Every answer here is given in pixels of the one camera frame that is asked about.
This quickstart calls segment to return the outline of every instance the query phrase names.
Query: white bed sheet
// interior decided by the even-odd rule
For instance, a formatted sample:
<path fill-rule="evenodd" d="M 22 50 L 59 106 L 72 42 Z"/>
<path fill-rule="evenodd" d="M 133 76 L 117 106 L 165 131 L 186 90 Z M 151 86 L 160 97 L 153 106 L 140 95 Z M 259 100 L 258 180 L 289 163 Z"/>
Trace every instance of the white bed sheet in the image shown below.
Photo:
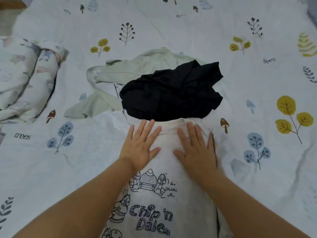
<path fill-rule="evenodd" d="M 84 159 L 81 154 L 88 145 L 92 148 L 89 140 L 94 135 L 90 132 L 93 121 L 63 117 L 67 108 L 92 93 L 86 70 L 105 65 L 108 59 L 132 59 L 160 47 L 206 62 L 220 62 L 224 77 L 214 89 L 224 99 L 217 110 L 203 119 L 205 125 L 213 128 L 220 167 L 265 206 L 317 237 L 316 124 L 300 128 L 302 144 L 295 133 L 282 134 L 275 124 L 276 120 L 285 119 L 295 131 L 290 117 L 277 108 L 281 96 L 296 101 L 292 117 L 297 127 L 297 113 L 308 112 L 317 117 L 317 83 L 308 78 L 314 75 L 303 71 L 317 72 L 317 55 L 303 56 L 317 48 L 299 52 L 317 44 L 317 31 L 306 15 L 307 7 L 298 0 L 175 1 L 177 5 L 174 0 L 34 0 L 18 17 L 13 35 L 59 43 L 68 54 L 41 116 L 29 126 L 2 127 L 6 135 L 0 145 L 0 202 L 8 197 L 14 199 L 12 212 L 0 224 L 1 237 L 13 236 L 83 180 L 92 178 L 87 175 L 78 182 L 76 170 Z M 259 19 L 262 38 L 253 35 L 247 24 L 252 17 Z M 125 44 L 119 40 L 119 33 L 126 23 L 133 25 L 135 34 Z M 232 52 L 229 47 L 235 43 L 234 36 L 242 38 L 243 43 L 250 41 L 251 46 Z M 110 51 L 100 55 L 90 52 L 104 38 Z M 308 46 L 299 48 L 298 44 Z M 255 107 L 248 107 L 247 100 Z M 46 124 L 52 110 L 56 116 Z M 220 126 L 221 118 L 230 124 L 227 134 Z M 55 137 L 59 142 L 57 131 L 67 122 L 73 125 L 73 139 L 55 153 L 55 149 L 48 148 L 48 141 L 54 142 Z M 260 134 L 262 146 L 270 149 L 270 158 L 261 159 L 261 170 L 258 164 L 248 164 L 244 159 L 246 150 L 257 155 L 248 142 L 250 133 Z M 87 170 L 94 170 L 97 165 L 92 163 Z"/>

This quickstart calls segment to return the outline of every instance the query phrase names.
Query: patterned bed sheet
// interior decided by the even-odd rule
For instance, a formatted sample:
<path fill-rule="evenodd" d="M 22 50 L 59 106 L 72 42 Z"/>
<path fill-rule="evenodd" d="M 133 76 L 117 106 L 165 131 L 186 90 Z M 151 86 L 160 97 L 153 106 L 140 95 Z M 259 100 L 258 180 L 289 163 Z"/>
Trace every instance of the patterned bed sheet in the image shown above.
<path fill-rule="evenodd" d="M 317 31 L 306 11 L 305 0 L 33 0 L 13 35 L 67 53 L 38 119 L 1 126 L 0 236 L 93 178 L 78 182 L 76 172 L 94 148 L 93 119 L 63 117 L 93 92 L 86 70 L 168 48 L 220 63 L 224 78 L 213 88 L 224 99 L 202 122 L 223 172 L 317 237 Z"/>

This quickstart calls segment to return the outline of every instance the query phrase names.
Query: person's right hand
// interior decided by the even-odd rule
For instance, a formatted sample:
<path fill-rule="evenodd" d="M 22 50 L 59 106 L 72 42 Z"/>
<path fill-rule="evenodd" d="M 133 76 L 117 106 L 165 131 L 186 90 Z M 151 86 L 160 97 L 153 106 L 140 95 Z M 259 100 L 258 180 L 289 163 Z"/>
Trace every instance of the person's right hand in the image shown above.
<path fill-rule="evenodd" d="M 213 173 L 217 172 L 217 159 L 212 132 L 209 134 L 206 146 L 201 128 L 198 125 L 194 126 L 190 122 L 187 124 L 187 129 L 190 141 L 180 128 L 177 129 L 177 134 L 184 147 L 185 154 L 177 149 L 173 153 L 183 164 L 189 177 L 206 190 L 206 186 L 210 182 L 206 177 L 210 177 Z"/>

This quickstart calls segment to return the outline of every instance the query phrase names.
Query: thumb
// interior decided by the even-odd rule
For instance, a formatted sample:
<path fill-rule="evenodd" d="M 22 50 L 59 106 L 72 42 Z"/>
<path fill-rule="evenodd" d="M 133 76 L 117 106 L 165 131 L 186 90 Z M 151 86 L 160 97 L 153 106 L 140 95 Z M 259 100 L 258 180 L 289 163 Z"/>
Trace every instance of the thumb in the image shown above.
<path fill-rule="evenodd" d="M 184 165 L 185 164 L 185 155 L 182 151 L 176 149 L 173 151 L 173 154 L 179 159 L 179 161 Z"/>
<path fill-rule="evenodd" d="M 161 148 L 154 148 L 149 154 L 149 161 L 151 161 L 159 152 Z"/>

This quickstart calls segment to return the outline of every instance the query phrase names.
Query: finger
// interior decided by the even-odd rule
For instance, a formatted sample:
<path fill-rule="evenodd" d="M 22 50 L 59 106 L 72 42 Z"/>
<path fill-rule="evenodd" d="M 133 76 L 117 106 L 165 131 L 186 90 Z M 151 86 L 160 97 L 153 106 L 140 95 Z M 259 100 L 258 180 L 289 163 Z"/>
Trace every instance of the finger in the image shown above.
<path fill-rule="evenodd" d="M 213 136 L 212 132 L 210 132 L 210 134 L 209 134 L 207 148 L 209 150 L 215 150 L 214 136 Z"/>
<path fill-rule="evenodd" d="M 132 124 L 132 125 L 130 126 L 129 131 L 128 131 L 128 134 L 127 134 L 127 136 L 126 136 L 126 138 L 125 138 L 126 141 L 132 139 L 132 137 L 133 137 L 133 131 L 134 131 L 134 125 Z"/>
<path fill-rule="evenodd" d="M 145 141 L 146 138 L 149 136 L 149 133 L 151 132 L 151 129 L 153 128 L 155 121 L 154 119 L 152 119 L 147 126 L 145 127 L 145 129 L 142 131 L 142 134 L 140 136 L 140 140 L 141 141 Z"/>
<path fill-rule="evenodd" d="M 192 122 L 189 122 L 187 124 L 187 129 L 188 129 L 188 133 L 189 133 L 189 138 L 191 139 L 192 146 L 198 145 L 199 144 L 198 139 L 197 139 L 195 128 L 194 128 L 194 125 L 192 124 Z"/>
<path fill-rule="evenodd" d="M 142 120 L 137 131 L 135 132 L 134 136 L 133 136 L 133 139 L 134 140 L 138 140 L 142 134 L 142 131 L 145 127 L 145 124 L 146 124 L 146 120 Z"/>
<path fill-rule="evenodd" d="M 185 155 L 180 150 L 174 150 L 173 154 L 179 159 L 179 161 L 184 165 L 185 164 Z"/>
<path fill-rule="evenodd" d="M 183 146 L 185 152 L 188 152 L 189 148 L 192 146 L 191 143 L 186 138 L 186 136 L 181 128 L 177 129 L 177 134 L 179 136 L 180 142 L 182 143 L 182 146 Z"/>
<path fill-rule="evenodd" d="M 154 143 L 160 132 L 162 131 L 162 127 L 158 126 L 154 132 L 146 139 L 145 144 L 150 148 L 151 145 Z"/>
<path fill-rule="evenodd" d="M 154 148 L 149 154 L 149 162 L 161 151 L 161 148 Z"/>
<path fill-rule="evenodd" d="M 197 139 L 198 139 L 200 146 L 206 147 L 203 134 L 201 133 L 201 128 L 197 124 L 195 125 L 195 131 L 196 131 L 196 136 L 197 136 Z"/>

